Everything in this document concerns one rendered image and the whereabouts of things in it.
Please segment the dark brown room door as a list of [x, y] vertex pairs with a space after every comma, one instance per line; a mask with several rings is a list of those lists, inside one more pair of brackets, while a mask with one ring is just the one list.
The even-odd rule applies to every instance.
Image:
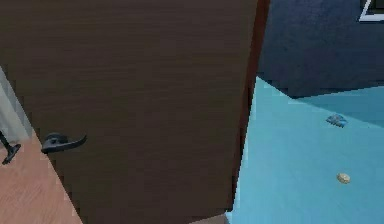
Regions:
[[83, 224], [233, 206], [271, 0], [0, 0], [0, 65]]

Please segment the white framed wall picture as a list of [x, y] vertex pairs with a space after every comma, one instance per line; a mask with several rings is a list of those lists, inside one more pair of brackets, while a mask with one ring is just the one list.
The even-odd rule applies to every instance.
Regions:
[[359, 22], [384, 22], [384, 0], [360, 0]]

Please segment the small blue grey object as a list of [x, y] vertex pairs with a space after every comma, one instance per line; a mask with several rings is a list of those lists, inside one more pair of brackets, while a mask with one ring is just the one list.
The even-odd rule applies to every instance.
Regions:
[[348, 121], [342, 115], [339, 115], [339, 114], [333, 114], [329, 116], [326, 119], [326, 121], [332, 125], [335, 125], [341, 128], [344, 128], [348, 124]]

